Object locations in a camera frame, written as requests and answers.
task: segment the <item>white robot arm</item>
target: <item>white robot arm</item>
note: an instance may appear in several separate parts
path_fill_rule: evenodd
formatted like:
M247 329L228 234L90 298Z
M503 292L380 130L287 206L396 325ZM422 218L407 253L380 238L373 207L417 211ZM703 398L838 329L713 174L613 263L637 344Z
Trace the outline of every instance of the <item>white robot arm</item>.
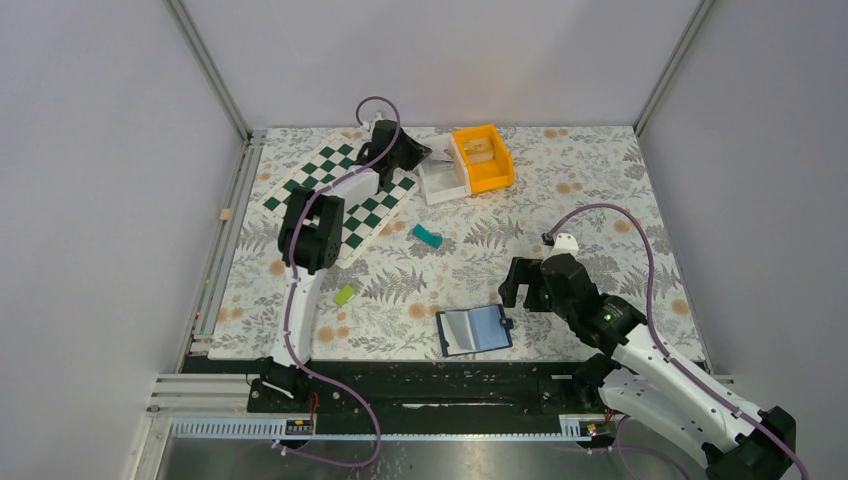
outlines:
M431 153L428 147L410 138L403 130L397 130L394 121L377 120L371 129L371 141L363 145L355 165L345 175L330 185L317 185L314 189L296 187L291 192L277 246L283 253L283 261L290 267L294 262L298 267L297 279L293 268L287 268L285 274L286 284L296 283L297 288L285 289L283 305L288 312L288 324L281 321L278 327L277 339L271 350L275 363L283 366L296 364L286 345L287 336L298 360L306 362L312 355L315 305L327 269L339 255L344 212L383 189L392 179L395 169L410 171ZM392 145L396 133L397 140ZM378 159L378 155L388 148L391 149ZM310 202L309 211L304 212ZM297 244L292 245L297 228L300 229ZM290 252L293 252L294 258L289 258Z
M679 445L711 479L776 479L786 472L792 461L760 427L794 449L795 421L788 413L780 407L765 412L741 398L662 335L654 336L645 316L626 300L599 293L573 256L573 236L561 233L546 241L553 243L547 258L512 260L499 293L511 308L518 286L527 284L525 309L556 313L583 343L601 351L575 374L590 393ZM749 419L758 419L759 426Z

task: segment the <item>fern leaf pattern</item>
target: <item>fern leaf pattern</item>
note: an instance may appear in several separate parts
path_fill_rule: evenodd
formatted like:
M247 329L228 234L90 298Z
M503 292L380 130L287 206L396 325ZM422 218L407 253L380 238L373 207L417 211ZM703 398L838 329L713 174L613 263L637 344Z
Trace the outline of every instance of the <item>fern leaf pattern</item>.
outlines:
M404 128L422 143L451 128ZM644 227L654 252L654 319L684 355L703 360L682 274L651 189L642 151L626 127L500 129L513 156L515 183L468 198L427 205L416 194L349 268L326 271L312 321L312 357L326 360L581 361L592 356L566 323L553 314L507 313L515 323L513 347L456 359L442 358L436 312L499 303L497 289L513 257L543 258L541 234L564 214L591 203L628 208ZM355 158L368 133L353 128L280 128L267 132L238 228L232 263L220 265L223 292L211 283L204 297L218 311L205 334L210 358L255 359L268 355L287 302L289 268L277 248L280 225L259 204L292 168L326 146L345 144ZM447 159L440 147L436 159ZM442 236L439 248L412 229L421 224ZM562 228L580 244L577 258L592 281L644 310L648 265L635 228L611 210L592 210ZM355 293L333 302L345 286Z

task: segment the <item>yellow plastic storage bin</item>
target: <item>yellow plastic storage bin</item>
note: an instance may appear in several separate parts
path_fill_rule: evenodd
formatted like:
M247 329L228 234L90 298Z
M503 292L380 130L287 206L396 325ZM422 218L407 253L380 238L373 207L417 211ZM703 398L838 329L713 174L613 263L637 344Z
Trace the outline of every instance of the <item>yellow plastic storage bin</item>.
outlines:
M462 160L468 168L471 193L481 193L515 183L512 155L494 125L453 132Z

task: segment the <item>white wall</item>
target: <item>white wall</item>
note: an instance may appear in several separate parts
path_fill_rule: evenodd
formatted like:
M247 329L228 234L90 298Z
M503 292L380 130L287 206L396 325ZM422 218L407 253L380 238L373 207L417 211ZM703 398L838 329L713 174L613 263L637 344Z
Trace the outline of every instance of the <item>white wall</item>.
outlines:
M188 0L247 122L634 124L698 0Z
M0 48L0 478L115 479L239 141L162 2L4 2Z
M813 478L848 447L846 23L844 1L718 2L643 138L711 356L795 416Z

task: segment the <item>green and white checkerboard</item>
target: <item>green and white checkerboard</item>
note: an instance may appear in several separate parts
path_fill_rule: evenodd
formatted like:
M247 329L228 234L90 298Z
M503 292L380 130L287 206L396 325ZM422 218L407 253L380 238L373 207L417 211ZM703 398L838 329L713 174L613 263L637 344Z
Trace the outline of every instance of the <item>green and white checkerboard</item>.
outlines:
M324 145L310 152L286 178L271 188L256 207L282 225L294 187L315 188L341 177L353 165L358 152L359 146L353 141L338 134L330 136ZM342 223L342 246L336 265L349 267L417 190L418 183L413 177L396 170L385 190L348 208Z

